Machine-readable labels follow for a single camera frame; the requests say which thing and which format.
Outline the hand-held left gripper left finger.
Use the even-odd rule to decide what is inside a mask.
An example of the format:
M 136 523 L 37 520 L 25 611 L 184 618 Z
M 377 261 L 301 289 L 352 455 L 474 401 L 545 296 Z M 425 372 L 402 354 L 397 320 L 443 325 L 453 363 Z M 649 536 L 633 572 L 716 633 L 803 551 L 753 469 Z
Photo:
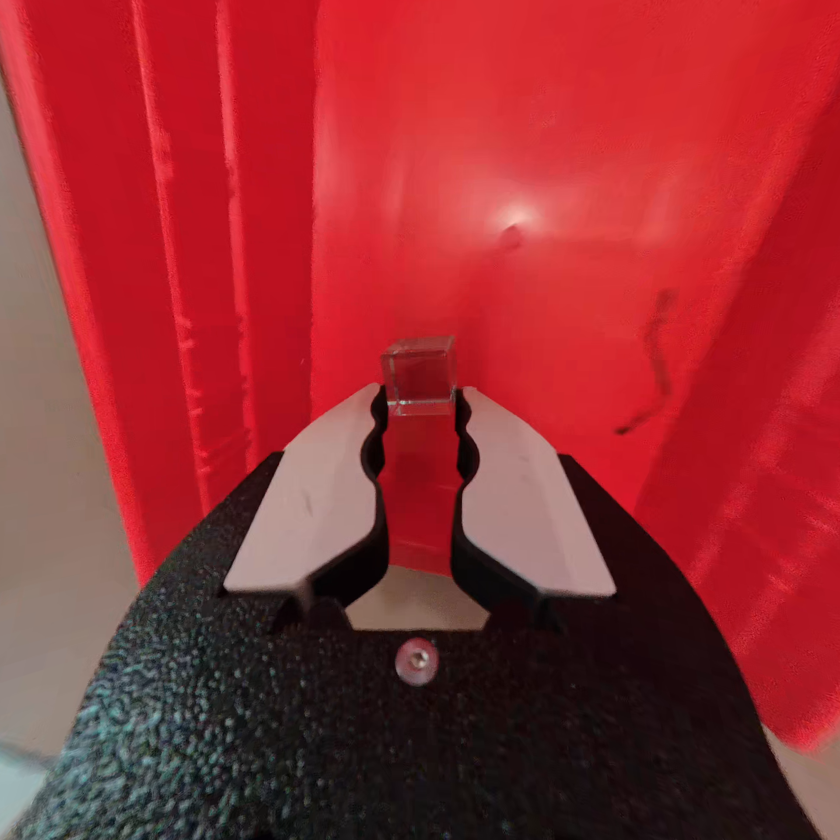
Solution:
M 351 604 L 382 579 L 389 537 L 378 479 L 387 419 L 384 387 L 368 384 L 292 439 L 227 573 L 226 593 Z

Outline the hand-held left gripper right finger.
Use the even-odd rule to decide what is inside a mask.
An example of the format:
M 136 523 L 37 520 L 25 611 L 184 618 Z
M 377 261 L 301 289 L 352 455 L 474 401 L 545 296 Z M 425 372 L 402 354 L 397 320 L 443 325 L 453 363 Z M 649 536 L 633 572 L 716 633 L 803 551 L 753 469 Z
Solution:
M 614 597 L 616 583 L 551 443 L 475 387 L 458 394 L 456 433 L 456 583 L 483 607 Z

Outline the clear glass cube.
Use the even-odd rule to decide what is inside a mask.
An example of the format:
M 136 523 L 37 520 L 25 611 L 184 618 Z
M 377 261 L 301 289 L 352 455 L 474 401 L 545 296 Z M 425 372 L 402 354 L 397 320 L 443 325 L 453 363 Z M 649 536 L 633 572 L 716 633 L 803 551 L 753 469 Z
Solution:
M 455 337 L 399 339 L 381 353 L 381 370 L 392 417 L 445 416 L 455 410 Z

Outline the red plastic bin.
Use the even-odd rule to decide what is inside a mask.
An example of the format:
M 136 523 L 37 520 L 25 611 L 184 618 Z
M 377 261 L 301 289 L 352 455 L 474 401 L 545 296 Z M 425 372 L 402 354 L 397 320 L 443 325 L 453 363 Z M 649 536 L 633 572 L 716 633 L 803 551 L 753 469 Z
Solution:
M 2 2 L 134 568 L 402 337 L 838 736 L 838 2 Z

